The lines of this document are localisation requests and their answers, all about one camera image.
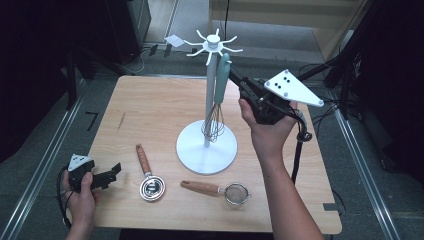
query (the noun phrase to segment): whisk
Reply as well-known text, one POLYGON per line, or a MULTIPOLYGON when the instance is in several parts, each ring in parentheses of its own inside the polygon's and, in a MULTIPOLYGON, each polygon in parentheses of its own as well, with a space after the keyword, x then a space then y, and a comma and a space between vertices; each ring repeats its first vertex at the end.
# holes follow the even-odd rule
POLYGON ((222 114, 221 103, 224 101, 230 65, 230 55, 224 53, 219 61, 216 74, 214 104, 202 125, 202 133, 205 139, 210 142, 216 142, 218 136, 224 133, 224 115, 222 114))

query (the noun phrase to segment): round metal tool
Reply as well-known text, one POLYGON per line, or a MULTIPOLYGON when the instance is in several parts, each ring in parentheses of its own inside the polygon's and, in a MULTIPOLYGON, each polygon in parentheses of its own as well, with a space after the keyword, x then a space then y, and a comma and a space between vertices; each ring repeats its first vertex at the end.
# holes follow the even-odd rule
POLYGON ((162 178, 152 175, 146 153, 141 144, 137 144, 136 149, 141 168, 146 177, 140 185, 140 195, 146 201, 153 202, 158 200, 165 192, 165 182, 162 178))
POLYGON ((240 183, 232 183, 226 188, 221 188, 215 184, 183 180, 180 185, 190 190, 222 194, 229 203, 234 205, 245 203, 251 196, 247 188, 240 183))

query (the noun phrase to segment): wooden table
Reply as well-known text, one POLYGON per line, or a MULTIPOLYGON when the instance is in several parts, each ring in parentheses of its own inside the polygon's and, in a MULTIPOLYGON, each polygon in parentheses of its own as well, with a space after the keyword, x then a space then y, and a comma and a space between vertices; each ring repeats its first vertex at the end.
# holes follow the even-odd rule
MULTIPOLYGON (((94 173, 110 170, 120 162, 117 181, 101 191, 96 225, 116 228, 271 232, 269 209, 261 169, 251 145, 250 129, 241 118, 239 91, 228 82, 222 110, 225 124, 238 144, 234 162, 223 172, 201 176, 188 170, 176 153, 176 141, 188 124, 204 119, 205 79, 130 77, 118 80, 89 156, 94 173), (144 180, 135 146, 141 143, 153 175, 166 183, 163 197, 146 202, 139 193, 144 180), (209 196, 180 187, 181 180, 227 186, 244 184, 251 198, 242 206, 223 196, 209 196)), ((307 107, 300 105, 312 126, 307 107)), ((296 132, 284 149, 291 172, 296 132)), ((307 208, 324 234, 337 234, 341 223, 316 138, 305 143, 296 183, 307 208), (324 210, 324 205, 332 207, 324 210)))

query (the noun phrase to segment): mesh strainer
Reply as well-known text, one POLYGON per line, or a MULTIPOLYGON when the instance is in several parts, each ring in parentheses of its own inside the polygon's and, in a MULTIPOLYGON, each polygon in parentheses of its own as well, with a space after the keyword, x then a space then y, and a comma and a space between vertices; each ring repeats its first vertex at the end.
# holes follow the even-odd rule
POLYGON ((240 183, 232 183, 226 188, 221 188, 215 184, 183 180, 180 185, 181 187, 190 190, 222 194, 229 203, 234 205, 241 205, 245 203, 251 196, 247 188, 240 183))

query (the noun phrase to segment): fingers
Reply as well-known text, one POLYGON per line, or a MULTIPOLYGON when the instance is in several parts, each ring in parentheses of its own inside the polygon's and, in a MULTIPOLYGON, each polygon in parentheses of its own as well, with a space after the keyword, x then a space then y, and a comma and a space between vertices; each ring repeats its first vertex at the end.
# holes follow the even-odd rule
POLYGON ((65 170, 65 172, 63 173, 62 187, 65 190, 71 189, 71 185, 69 185, 69 172, 68 172, 68 170, 65 170))
POLYGON ((290 107, 292 107, 293 109, 297 109, 297 102, 290 102, 290 107))
POLYGON ((92 196, 91 183, 93 183, 93 174, 91 172, 87 172, 84 175, 84 177, 81 181, 81 195, 82 196, 92 196))
POLYGON ((256 123, 255 116, 253 115, 252 108, 249 103, 244 99, 239 99, 239 105, 241 109, 241 117, 246 121, 246 123, 250 126, 256 123))
POLYGON ((94 202, 97 204, 100 201, 100 193, 98 192, 92 192, 93 197, 94 197, 94 202))

